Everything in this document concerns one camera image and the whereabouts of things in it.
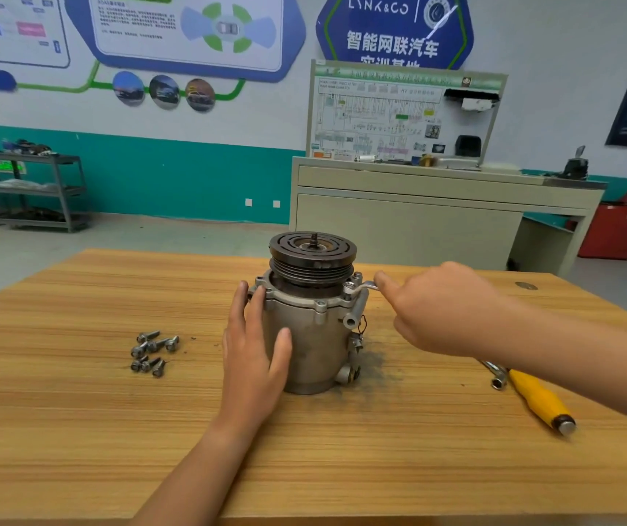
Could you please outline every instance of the screwdriver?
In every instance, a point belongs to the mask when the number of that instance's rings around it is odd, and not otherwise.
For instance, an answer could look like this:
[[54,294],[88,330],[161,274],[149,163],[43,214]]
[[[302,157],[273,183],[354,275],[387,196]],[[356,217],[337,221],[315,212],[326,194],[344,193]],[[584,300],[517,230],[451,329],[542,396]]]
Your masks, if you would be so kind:
[[571,435],[576,431],[576,421],[566,406],[552,391],[540,384],[539,380],[515,369],[508,370],[508,375],[528,407],[548,426],[562,435]]

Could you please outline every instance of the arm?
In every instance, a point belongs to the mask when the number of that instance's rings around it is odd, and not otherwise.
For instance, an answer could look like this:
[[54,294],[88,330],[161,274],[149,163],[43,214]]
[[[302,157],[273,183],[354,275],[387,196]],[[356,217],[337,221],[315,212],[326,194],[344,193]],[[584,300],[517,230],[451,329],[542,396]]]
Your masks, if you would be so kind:
[[416,347],[525,371],[627,415],[627,332],[505,296],[453,262],[403,286],[382,272],[374,280]]
[[265,354],[258,288],[248,308],[248,285],[241,282],[223,333],[221,409],[201,440],[143,504],[131,526],[208,526],[218,516],[260,425],[274,411],[291,358],[291,334],[277,336],[270,364]]

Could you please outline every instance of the metal cart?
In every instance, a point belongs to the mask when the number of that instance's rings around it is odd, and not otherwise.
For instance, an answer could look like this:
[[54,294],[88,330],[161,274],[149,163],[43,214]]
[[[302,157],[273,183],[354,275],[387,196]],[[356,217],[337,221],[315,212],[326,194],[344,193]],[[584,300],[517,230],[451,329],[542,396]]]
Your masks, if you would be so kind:
[[[82,169],[82,163],[78,156],[72,155],[20,155],[18,153],[5,153],[0,151],[0,160],[10,160],[13,168],[14,177],[20,179],[19,162],[48,164],[55,179],[57,189],[55,191],[29,190],[26,188],[9,188],[0,186],[0,194],[18,195],[21,210],[14,211],[11,208],[0,210],[0,224],[7,224],[11,228],[20,226],[37,226],[37,227],[59,227],[67,229],[68,232],[74,232],[88,225],[90,217],[88,212],[71,211],[69,207],[69,198],[85,194],[87,191],[87,183],[85,174]],[[65,185],[60,173],[60,166],[76,164],[79,170],[80,182],[79,186]],[[28,195],[40,195],[43,197],[54,197],[60,200],[62,206],[62,214],[64,221],[40,220],[34,218],[33,212],[28,208]]]

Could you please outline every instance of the left hand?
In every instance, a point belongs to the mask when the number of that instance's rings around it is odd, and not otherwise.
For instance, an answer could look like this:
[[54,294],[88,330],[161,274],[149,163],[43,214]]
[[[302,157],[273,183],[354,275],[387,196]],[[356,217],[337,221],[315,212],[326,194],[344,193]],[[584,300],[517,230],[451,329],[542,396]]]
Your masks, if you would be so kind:
[[262,309],[265,288],[257,288],[248,306],[248,283],[241,281],[223,333],[223,393],[216,423],[238,437],[253,439],[271,415],[284,389],[291,359],[291,331],[279,331],[270,363],[265,353]]

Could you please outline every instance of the gray floor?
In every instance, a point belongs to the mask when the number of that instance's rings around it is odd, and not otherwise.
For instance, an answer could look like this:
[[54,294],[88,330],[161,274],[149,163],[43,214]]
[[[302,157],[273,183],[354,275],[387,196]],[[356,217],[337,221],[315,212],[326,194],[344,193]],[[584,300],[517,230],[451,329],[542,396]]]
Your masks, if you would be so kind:
[[[0,290],[89,247],[268,256],[269,239],[285,226],[179,221],[103,214],[91,229],[9,230],[0,226]],[[576,259],[571,282],[627,310],[627,262]]]

